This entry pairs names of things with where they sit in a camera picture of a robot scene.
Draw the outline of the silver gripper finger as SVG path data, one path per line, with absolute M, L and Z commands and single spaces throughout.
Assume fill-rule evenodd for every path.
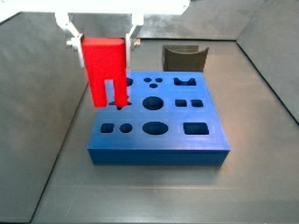
M 132 14 L 132 26 L 130 32 L 126 34 L 126 67 L 131 67 L 131 52 L 136 46 L 140 46 L 142 40 L 138 37 L 144 25 L 144 15 L 140 13 Z
M 67 46 L 70 46 L 79 54 L 79 64 L 82 67 L 84 64 L 83 50 L 82 50 L 82 40 L 83 34 L 76 29 L 67 12 L 55 13 L 56 24 L 64 31 L 67 35 Z

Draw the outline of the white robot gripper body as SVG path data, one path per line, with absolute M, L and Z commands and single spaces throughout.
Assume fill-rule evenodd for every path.
M 0 0 L 0 15 L 17 12 L 68 12 L 182 15 L 191 0 Z

